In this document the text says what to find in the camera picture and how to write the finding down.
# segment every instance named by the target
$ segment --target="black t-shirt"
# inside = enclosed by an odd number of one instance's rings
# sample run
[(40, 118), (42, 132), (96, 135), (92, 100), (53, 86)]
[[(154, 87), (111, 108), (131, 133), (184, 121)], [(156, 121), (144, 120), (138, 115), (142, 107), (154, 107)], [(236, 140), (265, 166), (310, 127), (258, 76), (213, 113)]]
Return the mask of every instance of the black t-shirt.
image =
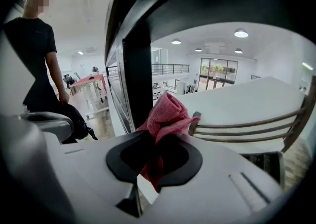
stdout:
[(52, 27), (39, 18), (16, 18), (4, 25), (4, 31), (21, 61), (35, 77), (24, 104), (32, 112), (51, 111), (48, 108), (58, 101), (45, 65), (46, 54), (57, 52)]

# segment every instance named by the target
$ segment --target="ceiling light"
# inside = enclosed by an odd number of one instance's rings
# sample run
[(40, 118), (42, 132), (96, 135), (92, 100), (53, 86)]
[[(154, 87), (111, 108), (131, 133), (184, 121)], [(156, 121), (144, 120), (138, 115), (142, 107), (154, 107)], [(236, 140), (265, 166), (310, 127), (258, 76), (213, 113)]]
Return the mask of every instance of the ceiling light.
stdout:
[(172, 44), (180, 44), (181, 41), (178, 38), (176, 38), (176, 39), (173, 39), (171, 43)]
[(302, 63), (302, 65), (311, 71), (314, 69), (312, 66), (308, 65), (307, 63)]
[(248, 37), (248, 33), (247, 33), (247, 31), (245, 29), (238, 28), (235, 31), (235, 36), (239, 37), (239, 38), (246, 38), (246, 37)]
[(237, 54), (242, 54), (242, 50), (241, 50), (240, 48), (237, 48), (237, 49), (235, 50), (235, 53), (237, 53)]

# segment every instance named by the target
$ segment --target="red tablecloth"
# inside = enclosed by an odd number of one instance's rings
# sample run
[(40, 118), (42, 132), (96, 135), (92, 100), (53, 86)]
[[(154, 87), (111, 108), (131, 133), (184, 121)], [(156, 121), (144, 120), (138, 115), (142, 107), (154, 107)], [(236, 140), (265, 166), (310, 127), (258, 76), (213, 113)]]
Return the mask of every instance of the red tablecloth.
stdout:
[(72, 95), (74, 95), (77, 92), (76, 88), (75, 88), (76, 86), (79, 86), (81, 84), (85, 84), (86, 82), (92, 82), (93, 80), (101, 80), (102, 84), (103, 84), (103, 88), (105, 90), (105, 93), (107, 93), (107, 90), (105, 88), (105, 81), (104, 81), (103, 74), (99, 74), (99, 75), (91, 75), (91, 76), (84, 77), (84, 78), (80, 79), (79, 81), (77, 81), (76, 83), (73, 83), (70, 86), (70, 90), (71, 90)]

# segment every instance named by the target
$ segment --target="man's hand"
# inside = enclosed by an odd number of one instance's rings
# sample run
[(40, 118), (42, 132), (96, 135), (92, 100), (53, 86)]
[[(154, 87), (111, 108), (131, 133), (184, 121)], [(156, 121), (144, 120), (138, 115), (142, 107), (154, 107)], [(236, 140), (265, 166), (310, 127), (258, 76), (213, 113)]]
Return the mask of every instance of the man's hand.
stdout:
[(61, 93), (59, 93), (59, 101), (62, 104), (68, 103), (69, 102), (69, 95), (66, 91), (63, 91)]

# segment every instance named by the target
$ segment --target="t-shirt sleeve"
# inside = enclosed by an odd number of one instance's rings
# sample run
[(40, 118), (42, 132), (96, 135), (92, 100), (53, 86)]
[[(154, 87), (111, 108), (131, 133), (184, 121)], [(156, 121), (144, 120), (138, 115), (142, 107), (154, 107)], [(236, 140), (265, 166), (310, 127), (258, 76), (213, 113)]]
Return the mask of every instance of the t-shirt sleeve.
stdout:
[(54, 31), (53, 31), (52, 27), (49, 27), (49, 30), (48, 30), (48, 42), (47, 42), (46, 54), (48, 54), (49, 52), (56, 52), (57, 53)]

